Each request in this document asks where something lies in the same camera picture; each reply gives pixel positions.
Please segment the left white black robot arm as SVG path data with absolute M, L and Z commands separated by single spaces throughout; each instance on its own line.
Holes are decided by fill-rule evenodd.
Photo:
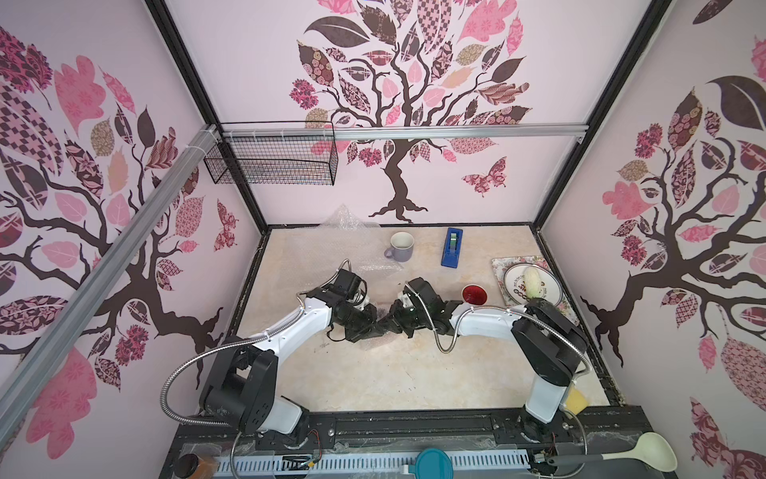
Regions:
M 309 297 L 293 313 L 261 335 L 234 336 L 215 354 L 213 367 L 201 392 L 204 413 L 243 434 L 273 431 L 295 435 L 304 416 L 301 406 L 276 396 L 277 373 L 305 341 L 331 325 L 368 327 L 378 319 L 377 309 L 361 303 Z

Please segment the white mug red inside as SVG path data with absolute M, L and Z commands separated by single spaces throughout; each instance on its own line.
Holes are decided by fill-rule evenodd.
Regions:
M 461 291 L 462 299 L 469 305 L 486 305 L 488 293 L 480 285 L 466 285 Z

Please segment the clear bubble wrap sheet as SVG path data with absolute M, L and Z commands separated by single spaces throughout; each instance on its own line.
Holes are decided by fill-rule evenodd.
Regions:
M 385 231 L 375 223 L 365 223 L 341 205 L 316 228 L 318 240 L 315 261 L 317 267 L 331 273 L 345 261 L 353 273 L 363 279 L 386 279 L 403 267 L 385 257 L 388 249 Z
M 387 346 L 398 339 L 407 339 L 408 336 L 403 331 L 384 331 L 381 335 L 364 339 L 363 346 L 365 349 L 375 349 L 383 346 Z

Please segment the blue tape dispenser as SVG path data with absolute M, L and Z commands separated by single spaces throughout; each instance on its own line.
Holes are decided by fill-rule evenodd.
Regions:
M 461 229 L 448 229 L 441 257 L 442 267 L 448 267 L 448 269 L 458 269 L 461 255 L 462 239 L 463 231 Z

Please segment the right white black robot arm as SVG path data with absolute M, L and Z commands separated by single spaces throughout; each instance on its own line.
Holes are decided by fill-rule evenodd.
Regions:
M 428 281 L 417 277 L 405 283 L 379 323 L 408 337 L 428 329 L 444 354 L 453 352 L 464 336 L 513 340 L 536 375 L 524 411 L 538 425 L 552 423 L 575 382 L 592 371 L 582 331 L 539 297 L 517 307 L 443 301 Z

